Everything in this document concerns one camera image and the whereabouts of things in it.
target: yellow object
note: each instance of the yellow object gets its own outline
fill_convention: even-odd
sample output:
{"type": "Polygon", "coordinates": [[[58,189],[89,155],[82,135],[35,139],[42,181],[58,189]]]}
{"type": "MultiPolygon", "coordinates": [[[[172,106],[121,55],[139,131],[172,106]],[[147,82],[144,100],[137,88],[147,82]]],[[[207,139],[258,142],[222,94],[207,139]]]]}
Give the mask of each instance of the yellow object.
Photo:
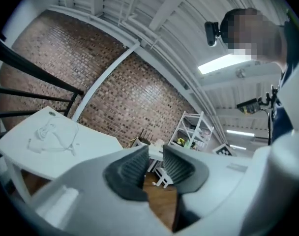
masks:
{"type": "Polygon", "coordinates": [[[125,148],[130,148],[130,147],[133,145],[134,141],[135,141],[137,138],[138,138],[138,137],[136,137],[136,138],[130,140],[130,141],[128,142],[128,145],[127,145],[125,148]]]}
{"type": "Polygon", "coordinates": [[[177,143],[180,145],[184,145],[184,139],[183,138],[178,138],[177,143]]]}

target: cable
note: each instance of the cable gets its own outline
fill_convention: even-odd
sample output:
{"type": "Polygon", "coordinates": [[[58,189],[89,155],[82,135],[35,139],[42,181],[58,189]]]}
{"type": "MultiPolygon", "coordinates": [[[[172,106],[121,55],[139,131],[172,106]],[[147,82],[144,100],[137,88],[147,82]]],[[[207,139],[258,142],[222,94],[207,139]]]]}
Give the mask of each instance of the cable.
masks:
{"type": "MultiPolygon", "coordinates": [[[[63,119],[61,117],[53,117],[53,118],[49,119],[47,121],[47,123],[43,127],[37,129],[36,132],[35,132],[36,137],[39,140],[44,141],[45,138],[46,138],[46,136],[47,136],[47,134],[48,133],[52,133],[57,138],[57,140],[59,141],[59,143],[62,146],[62,148],[47,148],[45,150],[47,152],[63,152],[65,150],[70,150],[71,153],[75,156],[76,154],[75,154],[75,149],[74,149],[73,143],[74,143],[75,138],[76,138],[76,136],[78,134],[79,127],[78,127],[77,123],[74,123],[76,125],[75,135],[74,135],[74,137],[72,139],[72,142],[68,146],[66,146],[64,144],[64,142],[61,140],[60,136],[55,132],[56,125],[54,123],[50,123],[50,122],[52,122],[52,120],[58,119],[58,118],[63,119]]],[[[41,147],[39,147],[39,146],[31,146],[30,142],[31,142],[31,139],[29,139],[28,149],[30,149],[30,150],[32,150],[32,151],[34,151],[36,153],[41,153],[41,151],[44,150],[42,148],[42,146],[41,146],[42,144],[40,144],[41,147]]]]}
{"type": "Polygon", "coordinates": [[[271,145],[271,118],[269,116],[269,111],[266,108],[262,108],[261,110],[266,112],[268,115],[268,146],[270,146],[271,145]]]}

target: white chair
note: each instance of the white chair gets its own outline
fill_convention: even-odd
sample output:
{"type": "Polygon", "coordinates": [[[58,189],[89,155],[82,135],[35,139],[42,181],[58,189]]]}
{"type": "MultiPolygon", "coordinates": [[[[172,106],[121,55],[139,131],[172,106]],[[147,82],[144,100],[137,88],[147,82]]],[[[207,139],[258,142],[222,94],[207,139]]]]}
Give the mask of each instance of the white chair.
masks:
{"type": "Polygon", "coordinates": [[[169,184],[174,183],[163,168],[158,167],[154,170],[154,172],[160,177],[157,183],[153,182],[154,185],[160,186],[161,183],[164,183],[165,189],[169,184]]]}

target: blue shirt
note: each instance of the blue shirt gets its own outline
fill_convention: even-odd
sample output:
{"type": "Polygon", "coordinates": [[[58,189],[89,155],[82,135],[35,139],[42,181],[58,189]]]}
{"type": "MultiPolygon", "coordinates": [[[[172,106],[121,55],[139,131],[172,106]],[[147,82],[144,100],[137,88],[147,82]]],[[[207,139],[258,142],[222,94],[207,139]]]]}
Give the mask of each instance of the blue shirt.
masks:
{"type": "MultiPolygon", "coordinates": [[[[279,87],[286,83],[299,63],[299,31],[290,20],[284,24],[284,33],[287,42],[287,69],[282,73],[279,87]]],[[[292,123],[286,114],[282,103],[277,99],[274,104],[272,143],[280,136],[293,130],[292,123]]]]}

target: wooden floor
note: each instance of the wooden floor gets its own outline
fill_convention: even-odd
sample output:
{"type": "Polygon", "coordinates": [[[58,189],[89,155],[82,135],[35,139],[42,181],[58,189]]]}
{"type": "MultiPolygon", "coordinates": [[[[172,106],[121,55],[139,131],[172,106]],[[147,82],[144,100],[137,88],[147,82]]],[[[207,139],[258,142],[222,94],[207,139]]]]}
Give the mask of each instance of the wooden floor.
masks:
{"type": "MultiPolygon", "coordinates": [[[[25,184],[28,191],[33,195],[43,185],[47,184],[49,180],[35,176],[31,173],[22,172],[25,184]]],[[[158,177],[154,173],[147,173],[144,181],[143,190],[147,192],[149,199],[149,206],[156,216],[171,230],[176,211],[176,189],[173,185],[163,185],[157,187],[152,182],[157,182],[158,177]]],[[[15,190],[12,190],[13,195],[18,196],[15,190]]]]}

